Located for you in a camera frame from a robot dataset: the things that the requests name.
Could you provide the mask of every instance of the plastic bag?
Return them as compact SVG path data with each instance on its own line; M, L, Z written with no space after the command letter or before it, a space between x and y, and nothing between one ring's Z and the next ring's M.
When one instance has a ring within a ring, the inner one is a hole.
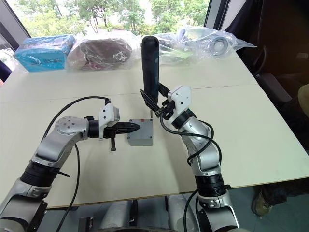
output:
M84 70L128 69L140 58L139 38L130 31L106 32L78 39L70 51L66 68Z
M204 58L222 58L243 47L255 47L233 34L205 27L186 26L177 34L154 35L160 43L160 63L196 63Z
M29 72L64 69L74 43L73 35L27 38L15 51L14 57Z

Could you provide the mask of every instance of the window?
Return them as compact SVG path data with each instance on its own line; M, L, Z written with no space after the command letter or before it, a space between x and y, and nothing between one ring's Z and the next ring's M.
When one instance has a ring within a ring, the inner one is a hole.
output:
M31 37L111 30L134 34L203 26L210 0L7 0Z
M7 41L0 35L0 60L13 71L16 64L12 59L14 50Z

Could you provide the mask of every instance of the tree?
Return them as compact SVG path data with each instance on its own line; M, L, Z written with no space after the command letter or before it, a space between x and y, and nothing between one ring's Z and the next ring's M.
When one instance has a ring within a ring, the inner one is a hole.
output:
M188 24L204 25L209 1L205 3L205 0L184 0L183 3L185 16L189 18Z
M140 7L138 0L122 0L121 3L120 22L124 23L126 29L131 29L137 34L137 28L145 21L145 10Z
M154 34L176 32L178 28L179 16L173 16L170 11L164 11L161 15L160 22L154 27Z
M97 33L97 18L101 18L105 27L107 27L107 19L118 10L119 0L73 0L67 2L67 7L70 14L78 13L80 18L88 21Z
M165 11L168 11L173 16L180 16L183 12L181 0L150 0L150 2L151 10L157 23L160 22Z
M56 0L18 0L17 3L27 15L45 14L50 10L55 10L56 15L62 17Z
M181 0L150 0L156 26L154 33L176 32L183 19Z
M64 16L58 18L52 11L44 15L38 14L29 18L24 18L23 23L28 32L33 37L61 34L85 34L85 23L80 22L77 16Z
M27 15L22 22L31 36L85 34L85 22L76 15L63 15L56 0L19 0L16 5Z
M138 33L140 35L152 35L154 33L154 30L155 30L154 24L143 23L142 25L139 26Z

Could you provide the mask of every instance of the handle grip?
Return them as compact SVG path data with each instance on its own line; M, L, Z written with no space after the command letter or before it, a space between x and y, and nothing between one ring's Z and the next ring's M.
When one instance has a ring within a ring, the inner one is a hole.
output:
M155 36L143 38L141 42L141 63L144 92L157 104L159 97L159 40Z

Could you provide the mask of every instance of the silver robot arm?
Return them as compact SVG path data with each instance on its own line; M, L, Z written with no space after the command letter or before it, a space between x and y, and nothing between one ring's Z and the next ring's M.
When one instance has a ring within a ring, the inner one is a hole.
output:
M116 134L139 129L134 123L118 121L119 110L111 103L100 111L99 120L93 117L61 118L41 141L24 173L1 203L0 232L36 231L47 207L43 199L57 174L68 176L60 169L78 141L111 138L112 150L115 150L113 139Z
M203 150L209 139L182 135L192 133L204 135L208 138L213 137L211 126L199 121L189 109L191 103L190 87L178 86L169 91L164 85L159 84L159 92L168 99L163 102L162 108L159 108L151 96L141 90L146 105L160 118L164 129L173 133L164 124L163 119L167 120L168 126L178 129L176 133L182 136L182 140L188 149L188 163L196 179L197 197L202 207L197 216L202 232L214 232L218 229L229 231L239 228L228 193L229 186L224 184L221 175L221 151L219 147L215 146L212 141Z

